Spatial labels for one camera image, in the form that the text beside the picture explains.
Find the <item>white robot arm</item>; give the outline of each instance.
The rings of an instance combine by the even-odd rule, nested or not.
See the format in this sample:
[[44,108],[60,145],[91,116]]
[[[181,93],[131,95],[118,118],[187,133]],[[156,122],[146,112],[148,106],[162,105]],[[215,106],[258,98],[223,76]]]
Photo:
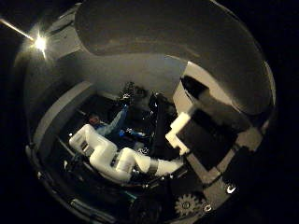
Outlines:
[[93,126],[86,124],[69,139],[69,144],[76,150],[93,149],[89,158],[92,167],[106,178],[125,183],[131,179],[135,167],[141,173],[149,175],[167,175],[175,172],[182,161],[155,160],[136,152],[129,147],[118,153],[117,146],[98,134]]

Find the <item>person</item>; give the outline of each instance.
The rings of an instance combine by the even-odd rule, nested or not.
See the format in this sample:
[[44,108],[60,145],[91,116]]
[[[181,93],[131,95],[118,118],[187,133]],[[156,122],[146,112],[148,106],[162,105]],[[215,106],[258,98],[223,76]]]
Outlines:
[[128,112],[128,105],[124,105],[122,110],[116,115],[116,117],[109,123],[106,124],[100,120],[99,116],[91,114],[89,117],[89,123],[94,129],[104,137],[110,136],[115,137],[120,134],[121,128],[125,121]]

